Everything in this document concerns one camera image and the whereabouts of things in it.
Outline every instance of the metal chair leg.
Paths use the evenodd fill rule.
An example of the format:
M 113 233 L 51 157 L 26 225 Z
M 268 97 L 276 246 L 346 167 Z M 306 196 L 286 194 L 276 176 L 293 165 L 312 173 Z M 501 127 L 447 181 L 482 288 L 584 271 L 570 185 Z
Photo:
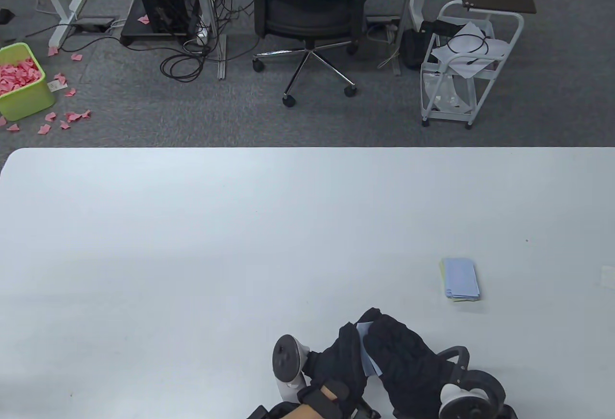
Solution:
M 310 56 L 310 54 L 316 55 L 315 52 L 306 50 L 305 54 L 303 54 L 303 58 L 301 59 L 301 63 L 299 63 L 299 66 L 295 70 L 293 77 L 290 78 L 290 83 L 288 83 L 288 86 L 286 86 L 286 90 L 284 90 L 283 99 L 288 97 L 288 94 L 290 93 L 290 90 L 293 88 L 293 85 L 295 83 L 295 79 L 297 79 L 297 76 L 299 76 L 299 72 L 301 71 L 301 68 L 303 68 L 303 65 L 305 65 L 306 62 L 308 61 L 308 57 Z
M 305 48 L 273 50 L 271 52 L 262 52 L 261 54 L 254 54 L 252 58 L 263 59 L 264 57 L 291 56 L 292 54 L 299 54 L 300 52 L 305 51 Z
M 349 46 L 352 41 L 340 41 L 340 43 L 323 44 L 323 46 L 316 46 L 314 50 L 325 50 L 331 48 L 341 48 L 343 46 Z
M 327 67 L 329 67 L 331 70 L 333 70 L 334 72 L 336 72 L 338 75 L 341 76 L 341 78 L 344 79 L 345 82 L 347 82 L 351 87 L 356 87 L 356 84 L 353 83 L 350 79 L 348 79 L 346 77 L 345 74 L 343 74 L 342 72 L 340 72 L 340 70 L 338 70 L 337 68 L 334 67 L 334 65 L 328 61 L 327 59 L 325 59 L 325 57 L 323 57 L 319 52 L 313 52 L 312 54 L 314 54 L 314 57 L 316 57 L 319 61 L 321 61 L 322 63 L 324 63 L 325 65 L 327 65 Z

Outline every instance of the white label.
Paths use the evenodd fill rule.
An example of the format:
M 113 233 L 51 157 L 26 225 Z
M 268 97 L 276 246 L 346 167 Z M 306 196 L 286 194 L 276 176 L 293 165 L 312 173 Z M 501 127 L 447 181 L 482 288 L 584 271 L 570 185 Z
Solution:
M 57 79 L 54 79 L 53 81 L 49 81 L 47 85 L 51 92 L 55 92 L 56 90 L 60 90 L 60 89 L 66 89 L 68 87 L 68 84 L 64 83 L 62 85 Z

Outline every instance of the white paper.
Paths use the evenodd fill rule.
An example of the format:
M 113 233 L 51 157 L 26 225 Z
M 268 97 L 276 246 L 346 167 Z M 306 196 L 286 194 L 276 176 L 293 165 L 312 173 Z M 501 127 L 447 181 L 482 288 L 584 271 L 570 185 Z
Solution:
M 49 81 L 47 86 L 51 92 L 55 92 L 56 90 L 66 89 L 68 87 L 67 83 L 60 83 L 59 80 L 54 79 L 53 81 Z
M 475 35 L 477 37 L 460 37 L 459 35 Z M 432 51 L 432 54 L 439 61 L 446 63 L 457 53 L 471 52 L 475 49 L 476 52 L 472 52 L 472 54 L 488 54 L 490 56 L 497 57 L 503 57 L 510 50 L 510 45 L 506 41 L 501 41 L 501 39 L 486 39 L 486 46 L 482 45 L 483 42 L 481 39 L 483 39 L 485 35 L 481 32 L 478 26 L 474 25 L 472 22 L 469 22 L 466 26 L 459 30 L 456 36 L 457 37 L 451 39 L 448 46 L 442 46 L 441 48 L 436 48 Z M 486 59 L 477 60 L 476 57 L 472 57 L 470 54 L 468 57 L 461 57 L 461 59 L 452 61 L 450 63 L 450 67 L 463 78 L 468 79 L 472 78 L 479 71 L 484 70 L 492 62 L 493 61 Z
M 371 323 L 373 322 L 368 321 L 367 323 L 357 323 L 358 339 L 361 342 L 361 364 L 363 365 L 363 373 L 365 373 L 367 377 L 373 375 L 382 376 L 382 370 L 378 367 L 371 356 L 367 354 L 367 351 L 365 351 L 365 347 L 363 346 L 363 336 L 367 334 L 367 330 L 371 326 Z

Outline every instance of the green plastic bin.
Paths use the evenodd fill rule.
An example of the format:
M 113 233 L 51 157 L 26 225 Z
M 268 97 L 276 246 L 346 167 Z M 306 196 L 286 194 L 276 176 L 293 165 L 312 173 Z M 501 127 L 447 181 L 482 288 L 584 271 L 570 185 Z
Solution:
M 55 97 L 47 85 L 45 72 L 28 44 L 15 43 L 0 49 L 0 64 L 2 65 L 8 63 L 17 65 L 26 59 L 35 61 L 42 77 L 27 86 L 0 96 L 0 114 L 9 121 L 21 120 L 40 110 L 48 109 L 55 103 Z

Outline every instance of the office chair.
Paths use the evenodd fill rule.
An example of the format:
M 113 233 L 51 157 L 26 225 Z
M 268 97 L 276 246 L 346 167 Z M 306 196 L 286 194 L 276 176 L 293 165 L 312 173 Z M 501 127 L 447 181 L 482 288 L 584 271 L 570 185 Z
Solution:
M 283 104 L 292 107 L 295 99 L 290 91 L 310 57 L 336 72 L 348 86 L 344 89 L 347 97 L 357 93 L 357 86 L 321 53 L 325 49 L 345 46 L 349 55 L 358 49 L 358 40 L 365 26 L 363 6 L 367 0 L 254 0 L 254 28 L 259 37 L 272 34 L 280 37 L 300 39 L 305 47 L 275 50 L 255 54 L 252 68 L 255 72 L 264 70 L 261 59 L 277 56 L 303 54 L 290 83 L 284 90 Z M 316 46 L 316 41 L 345 39 L 330 44 Z

